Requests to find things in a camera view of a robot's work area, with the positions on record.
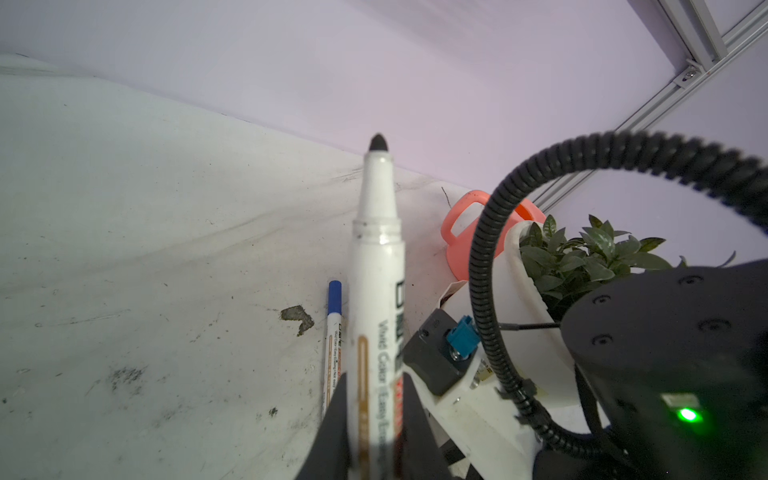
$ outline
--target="white plant pot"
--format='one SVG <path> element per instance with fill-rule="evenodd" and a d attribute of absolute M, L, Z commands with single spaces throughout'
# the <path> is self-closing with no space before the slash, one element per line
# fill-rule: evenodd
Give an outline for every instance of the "white plant pot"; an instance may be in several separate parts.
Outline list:
<path fill-rule="evenodd" d="M 504 253 L 493 261 L 493 299 L 500 323 L 549 323 L 552 318 L 520 257 L 520 237 L 532 221 L 514 225 L 508 232 Z M 472 315 L 469 284 L 443 303 L 454 319 Z M 578 404 L 574 360 L 563 343 L 560 329 L 502 332 L 504 343 L 520 375 L 533 381 L 537 398 L 547 408 Z"/>

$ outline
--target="blue-capped marker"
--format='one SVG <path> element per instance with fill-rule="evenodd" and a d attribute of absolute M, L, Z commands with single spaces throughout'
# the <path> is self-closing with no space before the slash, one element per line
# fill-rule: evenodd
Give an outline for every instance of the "blue-capped marker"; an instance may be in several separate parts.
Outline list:
<path fill-rule="evenodd" d="M 341 282 L 328 284 L 328 323 L 326 327 L 326 374 L 323 389 L 323 414 L 341 376 Z"/>

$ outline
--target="blue marker cap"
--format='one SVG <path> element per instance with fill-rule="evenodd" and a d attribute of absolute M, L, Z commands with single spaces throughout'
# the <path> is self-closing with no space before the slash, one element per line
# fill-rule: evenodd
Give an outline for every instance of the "blue marker cap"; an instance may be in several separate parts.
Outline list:
<path fill-rule="evenodd" d="M 328 284 L 328 314 L 341 315 L 341 282 L 334 280 Z"/>

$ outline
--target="black strap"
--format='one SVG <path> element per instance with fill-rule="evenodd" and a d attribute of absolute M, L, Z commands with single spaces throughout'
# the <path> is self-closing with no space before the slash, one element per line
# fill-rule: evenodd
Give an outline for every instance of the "black strap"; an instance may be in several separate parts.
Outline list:
<path fill-rule="evenodd" d="M 584 411 L 584 419 L 587 420 L 589 431 L 598 439 L 603 450 L 613 457 L 614 460 L 626 467 L 633 468 L 632 463 L 630 462 L 629 457 L 627 457 L 627 454 L 624 453 L 624 450 L 616 446 L 603 429 L 603 425 L 600 421 L 600 414 L 598 413 L 598 401 L 594 397 L 592 389 L 589 388 L 584 375 L 581 374 L 581 370 L 579 370 L 578 366 L 575 366 L 574 371 L 576 372 L 578 398 L 581 401 L 581 409 Z"/>

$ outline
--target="blue connector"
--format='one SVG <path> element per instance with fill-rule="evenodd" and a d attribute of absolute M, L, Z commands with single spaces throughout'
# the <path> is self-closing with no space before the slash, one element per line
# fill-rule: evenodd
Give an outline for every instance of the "blue connector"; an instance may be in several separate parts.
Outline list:
<path fill-rule="evenodd" d="M 451 357 L 454 360 L 466 360 L 478 348 L 480 335 L 472 325 L 472 317 L 464 315 L 456 328 L 451 330 L 446 338 L 451 346 Z"/>

